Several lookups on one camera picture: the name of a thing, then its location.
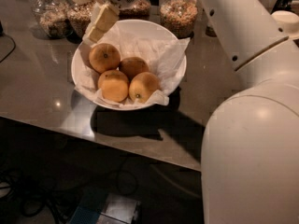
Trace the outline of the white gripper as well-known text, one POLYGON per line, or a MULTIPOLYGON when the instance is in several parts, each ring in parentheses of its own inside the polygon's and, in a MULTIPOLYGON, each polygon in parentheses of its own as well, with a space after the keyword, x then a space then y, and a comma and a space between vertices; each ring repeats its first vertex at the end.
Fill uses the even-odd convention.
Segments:
POLYGON ((138 0, 72 0, 78 5, 96 1, 93 7, 91 21, 87 26, 82 40, 86 44, 97 43, 104 34, 118 21, 119 10, 131 7, 138 0))

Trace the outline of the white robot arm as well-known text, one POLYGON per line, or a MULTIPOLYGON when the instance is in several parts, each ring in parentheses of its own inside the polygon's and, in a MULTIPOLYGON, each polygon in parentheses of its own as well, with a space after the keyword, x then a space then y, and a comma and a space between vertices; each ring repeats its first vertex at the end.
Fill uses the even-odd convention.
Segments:
POLYGON ((201 0, 245 90, 209 119, 205 224, 299 224, 297 15, 259 0, 201 0))

